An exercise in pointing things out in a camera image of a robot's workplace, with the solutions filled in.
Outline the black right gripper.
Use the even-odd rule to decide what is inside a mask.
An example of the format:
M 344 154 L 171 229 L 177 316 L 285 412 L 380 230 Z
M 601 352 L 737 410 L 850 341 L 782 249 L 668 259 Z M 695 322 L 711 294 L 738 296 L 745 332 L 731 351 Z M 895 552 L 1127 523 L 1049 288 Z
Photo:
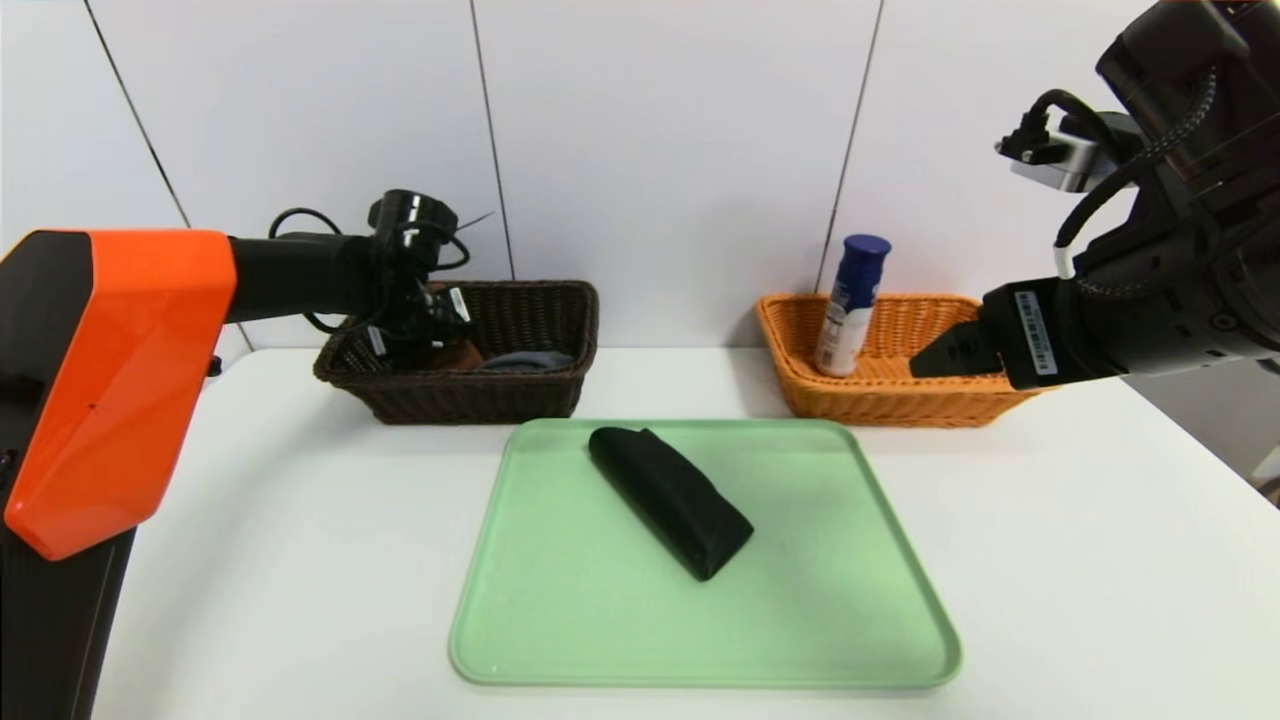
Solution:
M 1016 389 L 1164 375 L 1213 361 L 1213 273 L 1185 254 L 1084 254 L 1069 281 L 1019 281 L 909 360 L 916 379 L 1005 372 Z

